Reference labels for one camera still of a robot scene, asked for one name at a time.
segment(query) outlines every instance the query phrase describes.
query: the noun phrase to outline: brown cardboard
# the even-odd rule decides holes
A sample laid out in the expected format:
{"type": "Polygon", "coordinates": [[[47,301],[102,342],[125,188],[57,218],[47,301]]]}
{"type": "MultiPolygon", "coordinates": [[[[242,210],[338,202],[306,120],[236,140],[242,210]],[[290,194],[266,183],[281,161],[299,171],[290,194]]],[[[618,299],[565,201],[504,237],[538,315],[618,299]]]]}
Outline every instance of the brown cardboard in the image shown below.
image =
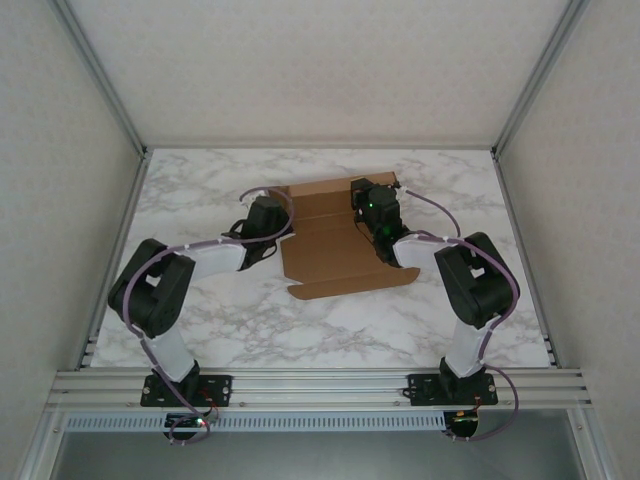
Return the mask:
{"type": "Polygon", "coordinates": [[[300,300],[397,287],[413,282],[417,268],[383,263],[367,241],[367,227],[353,223],[351,180],[394,183],[393,172],[303,183],[286,188],[293,200],[295,235],[283,240],[282,264],[287,278],[300,282],[289,293],[300,300]]]}

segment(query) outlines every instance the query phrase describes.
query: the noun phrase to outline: ventilation grille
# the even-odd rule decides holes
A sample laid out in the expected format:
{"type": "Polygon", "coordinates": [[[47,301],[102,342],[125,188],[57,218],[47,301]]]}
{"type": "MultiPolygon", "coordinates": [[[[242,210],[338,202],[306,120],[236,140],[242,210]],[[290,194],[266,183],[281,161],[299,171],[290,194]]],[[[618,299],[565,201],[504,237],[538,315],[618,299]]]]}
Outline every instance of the ventilation grille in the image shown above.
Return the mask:
{"type": "MultiPolygon", "coordinates": [[[[158,432],[165,428],[163,413],[76,413],[67,432],[158,432]]],[[[372,432],[444,430],[442,412],[304,412],[223,413],[213,425],[219,432],[372,432]]],[[[189,432],[196,429],[180,428],[189,432]]]]}

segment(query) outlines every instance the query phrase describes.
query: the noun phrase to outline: white marble table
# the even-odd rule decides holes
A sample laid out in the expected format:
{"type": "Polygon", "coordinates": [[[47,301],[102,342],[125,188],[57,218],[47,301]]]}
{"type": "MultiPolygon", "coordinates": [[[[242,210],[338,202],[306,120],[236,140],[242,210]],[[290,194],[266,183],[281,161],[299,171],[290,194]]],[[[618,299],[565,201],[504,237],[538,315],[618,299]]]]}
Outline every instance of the white marble table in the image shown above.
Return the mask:
{"type": "MultiPolygon", "coordinates": [[[[487,360],[547,367],[549,359],[498,181],[486,151],[156,150],[128,237],[168,245],[215,238],[246,216],[237,201],[259,185],[302,183],[393,170],[403,185],[451,209],[463,235],[492,238],[522,289],[518,309],[494,334],[487,360]]],[[[435,208],[403,198],[412,229],[455,233],[435,208]]],[[[302,301],[286,290],[279,253],[250,270],[192,284],[179,320],[204,367],[436,367],[455,315],[437,271],[411,285],[302,301]]],[[[108,310],[91,366],[144,366],[136,338],[108,310]]]]}

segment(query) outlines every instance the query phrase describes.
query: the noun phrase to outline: cardboard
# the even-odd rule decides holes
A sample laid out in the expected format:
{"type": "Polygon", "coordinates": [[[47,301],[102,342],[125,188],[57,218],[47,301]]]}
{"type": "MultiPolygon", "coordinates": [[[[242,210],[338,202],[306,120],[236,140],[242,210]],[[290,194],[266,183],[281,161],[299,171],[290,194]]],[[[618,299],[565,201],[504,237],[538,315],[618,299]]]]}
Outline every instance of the cardboard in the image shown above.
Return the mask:
{"type": "Polygon", "coordinates": [[[366,177],[374,183],[394,183],[393,172],[304,183],[286,187],[293,200],[295,235],[280,243],[284,274],[300,282],[288,287],[300,300],[397,287],[413,282],[418,268],[394,268],[383,263],[353,223],[351,181],[366,177]]]}

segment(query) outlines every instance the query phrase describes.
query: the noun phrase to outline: white wall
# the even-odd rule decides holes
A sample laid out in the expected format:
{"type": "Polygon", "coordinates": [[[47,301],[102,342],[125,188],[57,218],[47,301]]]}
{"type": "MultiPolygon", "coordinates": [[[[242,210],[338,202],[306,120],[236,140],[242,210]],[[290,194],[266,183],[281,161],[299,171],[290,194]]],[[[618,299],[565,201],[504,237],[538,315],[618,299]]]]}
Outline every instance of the white wall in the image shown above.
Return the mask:
{"type": "Polygon", "coordinates": [[[44,0],[0,9],[0,478],[70,358],[136,168],[44,0]]]}
{"type": "Polygon", "coordinates": [[[71,3],[152,147],[488,147],[567,0],[71,3]]]}
{"type": "Polygon", "coordinates": [[[502,160],[552,334],[640,478],[640,2],[594,0],[502,160]]]}

